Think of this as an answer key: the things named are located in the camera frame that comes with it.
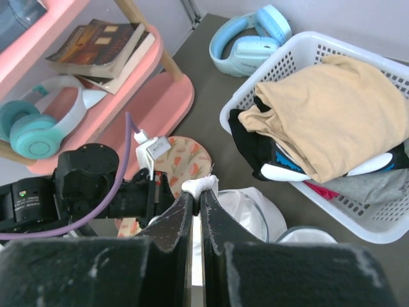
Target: gray fabric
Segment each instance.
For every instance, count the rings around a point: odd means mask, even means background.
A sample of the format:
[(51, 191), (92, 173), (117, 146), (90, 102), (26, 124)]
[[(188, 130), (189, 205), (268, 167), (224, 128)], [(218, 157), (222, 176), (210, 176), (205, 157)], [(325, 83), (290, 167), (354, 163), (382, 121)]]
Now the gray fabric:
[(385, 171), (359, 176), (339, 177), (325, 184), (310, 180), (360, 203), (385, 203), (402, 198), (405, 195), (404, 184), (408, 180), (407, 169)]

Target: headphones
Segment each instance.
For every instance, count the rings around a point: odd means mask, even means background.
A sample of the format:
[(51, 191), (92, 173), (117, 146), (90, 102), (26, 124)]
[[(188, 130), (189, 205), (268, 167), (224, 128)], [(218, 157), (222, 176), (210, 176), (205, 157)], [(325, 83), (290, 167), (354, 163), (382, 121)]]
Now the headphones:
[[(36, 102), (55, 90), (77, 88), (78, 94), (71, 110), (58, 122), (40, 114)], [(0, 107), (0, 138), (9, 142), (12, 149), (23, 157), (46, 159), (53, 156), (62, 140), (78, 126), (86, 111), (100, 102), (107, 93), (87, 90), (72, 75), (50, 78), (27, 92), (21, 100)]]
[[(250, 28), (256, 28), (259, 36), (239, 38), (233, 45), (229, 58), (221, 59), (228, 42), (238, 33)], [(221, 72), (235, 77), (250, 76), (291, 36), (287, 20), (270, 4), (256, 13), (227, 21), (214, 34), (209, 53)]]

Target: folded clothes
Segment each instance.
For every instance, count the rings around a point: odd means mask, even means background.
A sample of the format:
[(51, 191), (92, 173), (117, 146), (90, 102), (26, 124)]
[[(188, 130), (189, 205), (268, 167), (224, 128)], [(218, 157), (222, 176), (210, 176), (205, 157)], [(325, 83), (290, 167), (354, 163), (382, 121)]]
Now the folded clothes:
[(341, 177), (409, 137), (401, 92), (377, 68), (346, 56), (257, 83), (256, 95), (271, 109), (240, 113), (246, 131), (274, 139), (317, 182)]
[[(267, 136), (262, 136), (255, 132), (247, 132), (238, 120), (238, 115), (242, 110), (232, 109), (230, 111), (229, 125), (233, 139), (238, 151), (245, 158), (250, 167), (254, 170), (253, 176), (260, 180), (266, 180), (260, 169), (265, 163), (272, 162), (272, 143), (274, 140)], [(409, 153), (409, 140), (404, 142), (406, 154)], [(314, 184), (327, 190), (327, 196), (323, 191), (315, 190), (322, 197), (330, 200), (333, 193), (344, 195), (345, 197), (359, 201), (360, 203), (376, 204), (381, 202), (395, 201), (405, 195), (405, 182), (409, 180), (407, 169), (394, 171), (382, 171), (352, 177), (335, 178), (325, 184), (317, 183), (313, 180), (305, 183)]]
[[(261, 112), (270, 110), (257, 96), (254, 97), (254, 104)], [(229, 125), (238, 151), (250, 164), (256, 178), (295, 182), (311, 179), (272, 138), (255, 132), (247, 132), (238, 120), (238, 116), (242, 112), (242, 110), (232, 109), (229, 116)], [(409, 168), (409, 158), (405, 152), (405, 147), (400, 144), (387, 153), (364, 162), (346, 175), (360, 175), (374, 171), (406, 168)]]

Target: gray floor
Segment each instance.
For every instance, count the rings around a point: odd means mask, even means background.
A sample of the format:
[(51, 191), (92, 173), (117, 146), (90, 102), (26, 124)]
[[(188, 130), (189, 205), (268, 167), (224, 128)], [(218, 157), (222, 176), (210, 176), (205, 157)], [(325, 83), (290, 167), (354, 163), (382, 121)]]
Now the gray floor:
[[(366, 246), (381, 262), (400, 305), (409, 306), (409, 295), (405, 293), (409, 290), (408, 234), (392, 244), (370, 244), (360, 240), (290, 184), (260, 182), (251, 177), (252, 170), (238, 153), (232, 137), (219, 124), (220, 110), (245, 80), (220, 73), (209, 57), (210, 40), (224, 21), (221, 17), (207, 15), (174, 57), (196, 91), (192, 110), (174, 135), (194, 138), (209, 151), (215, 163), (213, 173), (218, 176), (221, 189), (257, 187), (278, 206), (289, 227), (317, 226), (338, 242)], [(93, 226), (100, 235), (115, 233), (112, 222), (95, 221)], [(199, 295), (199, 291), (195, 288), (194, 294)]]

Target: white cloth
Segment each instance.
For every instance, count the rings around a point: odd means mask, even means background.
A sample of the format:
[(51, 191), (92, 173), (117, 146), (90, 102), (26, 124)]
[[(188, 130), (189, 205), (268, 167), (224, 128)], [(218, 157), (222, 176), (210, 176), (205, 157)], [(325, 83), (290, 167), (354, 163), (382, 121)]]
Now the white cloth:
[(209, 175), (204, 178), (188, 180), (182, 183), (181, 190), (190, 193), (195, 200), (200, 199), (203, 191), (212, 189), (215, 195), (219, 191), (219, 179), (215, 175)]

